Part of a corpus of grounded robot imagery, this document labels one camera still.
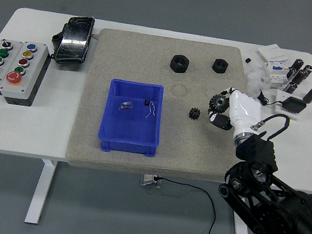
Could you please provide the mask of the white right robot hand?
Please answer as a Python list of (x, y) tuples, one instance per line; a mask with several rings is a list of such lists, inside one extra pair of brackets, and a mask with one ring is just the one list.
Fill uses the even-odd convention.
[(238, 89), (228, 88), (210, 99), (208, 114), (216, 127), (233, 129), (236, 142), (257, 133), (254, 125), (261, 121), (261, 104)]

